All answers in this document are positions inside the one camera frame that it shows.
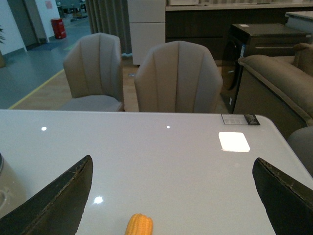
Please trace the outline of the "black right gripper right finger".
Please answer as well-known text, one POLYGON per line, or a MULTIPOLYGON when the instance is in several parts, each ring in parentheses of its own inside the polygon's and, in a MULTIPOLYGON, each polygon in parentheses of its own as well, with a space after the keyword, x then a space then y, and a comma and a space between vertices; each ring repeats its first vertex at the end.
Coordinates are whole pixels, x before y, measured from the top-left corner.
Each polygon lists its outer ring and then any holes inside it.
POLYGON ((313 190, 262 158, 252 175, 259 197, 277 235, 313 233, 313 190))

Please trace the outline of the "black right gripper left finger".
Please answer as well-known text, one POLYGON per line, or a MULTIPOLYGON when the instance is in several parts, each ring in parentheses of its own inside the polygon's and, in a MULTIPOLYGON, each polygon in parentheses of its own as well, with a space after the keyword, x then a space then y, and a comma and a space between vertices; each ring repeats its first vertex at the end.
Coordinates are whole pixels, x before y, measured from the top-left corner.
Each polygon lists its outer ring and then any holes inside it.
POLYGON ((92 184, 93 161, 86 155, 25 203, 1 218, 2 235, 74 235, 92 184))

